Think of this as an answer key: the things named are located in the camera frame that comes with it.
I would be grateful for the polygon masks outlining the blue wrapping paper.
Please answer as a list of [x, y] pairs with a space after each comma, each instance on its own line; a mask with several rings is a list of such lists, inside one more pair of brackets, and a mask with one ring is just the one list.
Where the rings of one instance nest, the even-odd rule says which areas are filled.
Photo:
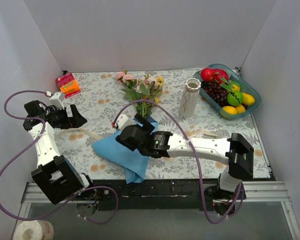
[[138, 150], [131, 151], [116, 141], [116, 137], [121, 133], [117, 130], [114, 134], [96, 141], [92, 148], [94, 152], [124, 168], [126, 183], [142, 183], [145, 180], [149, 157], [143, 156]]

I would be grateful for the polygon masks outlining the artificial flower bouquet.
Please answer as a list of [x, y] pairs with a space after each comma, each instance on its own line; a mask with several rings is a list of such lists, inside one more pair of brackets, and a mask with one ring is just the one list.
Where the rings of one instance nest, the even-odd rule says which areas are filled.
[[115, 75], [117, 83], [123, 85], [124, 98], [130, 102], [148, 100], [156, 104], [160, 101], [165, 79], [162, 76], [144, 75], [144, 78], [136, 78], [126, 70], [119, 71]]

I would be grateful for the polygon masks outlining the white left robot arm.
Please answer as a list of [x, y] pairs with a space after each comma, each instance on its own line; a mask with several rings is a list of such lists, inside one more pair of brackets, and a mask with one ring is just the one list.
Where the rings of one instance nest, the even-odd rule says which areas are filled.
[[23, 128], [33, 139], [39, 137], [35, 143], [37, 169], [31, 172], [33, 181], [55, 205], [76, 193], [85, 200], [93, 199], [97, 191], [91, 178], [85, 173], [78, 173], [60, 154], [54, 133], [54, 129], [78, 129], [88, 122], [87, 119], [74, 104], [70, 105], [70, 117], [65, 107], [42, 107], [38, 100], [26, 103], [24, 108], [27, 119]]

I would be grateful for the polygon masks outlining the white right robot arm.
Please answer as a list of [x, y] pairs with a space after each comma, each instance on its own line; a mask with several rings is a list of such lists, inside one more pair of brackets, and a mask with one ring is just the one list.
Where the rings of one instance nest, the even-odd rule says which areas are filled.
[[140, 116], [133, 120], [122, 114], [112, 124], [120, 131], [116, 141], [131, 151], [152, 158], [198, 157], [226, 165], [216, 186], [217, 195], [227, 199], [240, 181], [253, 179], [254, 148], [240, 133], [230, 138], [190, 138], [169, 131], [156, 131]]

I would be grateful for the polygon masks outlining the cream ribbon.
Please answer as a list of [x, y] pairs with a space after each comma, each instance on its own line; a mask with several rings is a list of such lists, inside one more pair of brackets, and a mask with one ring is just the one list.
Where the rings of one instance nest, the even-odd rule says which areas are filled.
[[[97, 141], [103, 139], [103, 137], [101, 135], [98, 135], [95, 132], [91, 132], [84, 128], [71, 128], [71, 129], [61, 130], [59, 133], [57, 133], [55, 135], [55, 139], [59, 139], [68, 133], [74, 133], [74, 132], [80, 132], [79, 135], [87, 135], [88, 137], [93, 138], [94, 140], [97, 140]], [[205, 130], [205, 129], [197, 129], [192, 132], [186, 132], [186, 135], [188, 137], [192, 137], [192, 138], [195, 138], [197, 135], [206, 135], [206, 136], [211, 136], [211, 137], [217, 137], [216, 134], [209, 132], [208, 130]]]

